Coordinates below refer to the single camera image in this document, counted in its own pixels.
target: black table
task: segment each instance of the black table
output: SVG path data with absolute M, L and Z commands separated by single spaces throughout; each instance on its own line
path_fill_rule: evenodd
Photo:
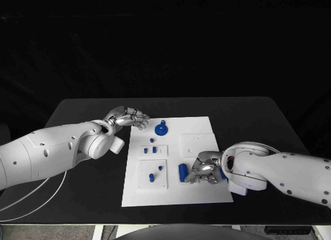
M 308 154 L 305 146 L 271 98 L 124 98 L 68 99 L 59 104 L 46 127 L 101 119 L 117 106 L 140 109 L 153 118 L 209 116 L 219 149 L 242 141 L 261 142 L 281 151 Z M 233 194 L 233 203 L 121 207 L 130 129 L 118 132 L 126 141 L 115 155 L 84 161 L 72 170 L 52 201 L 29 216 L 6 224 L 169 224 L 331 225 L 328 207 L 288 195 L 269 184 L 264 191 Z M 41 190 L 0 213 L 12 219 L 45 203 L 64 174 L 51 178 Z M 6 190 L 0 207 L 18 200 L 41 184 L 25 183 Z

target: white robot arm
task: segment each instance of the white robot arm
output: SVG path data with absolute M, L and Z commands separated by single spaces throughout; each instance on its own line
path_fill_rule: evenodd
M 216 169 L 229 178 L 229 190 L 246 195 L 246 190 L 267 189 L 269 181 L 284 194 L 331 207 L 331 160 L 279 152 L 267 145 L 242 142 L 225 152 L 205 151 L 192 168 L 195 178 L 218 183 Z
M 115 154 L 124 141 L 115 136 L 123 126 L 144 129 L 150 117 L 117 107 L 103 120 L 41 129 L 0 146 L 0 190 L 54 177 L 108 150 Z

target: blue object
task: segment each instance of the blue object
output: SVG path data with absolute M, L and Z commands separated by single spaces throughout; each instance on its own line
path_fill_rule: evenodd
M 185 183 L 185 179 L 189 176 L 189 167 L 187 164 L 179 165 L 179 173 L 180 173 L 180 182 Z
M 159 136 L 164 136 L 167 134 L 169 128 L 164 120 L 161 120 L 161 123 L 156 126 L 154 131 Z
M 154 174 L 153 173 L 150 174 L 150 182 L 151 183 L 154 182 Z
M 228 179 L 228 177 L 226 177 L 226 175 L 225 175 L 225 172 L 223 172 L 223 170 L 222 170 L 222 169 L 219 169 L 219 170 L 220 170 L 222 179 L 223 179 L 223 180 L 226 180 L 226 179 Z

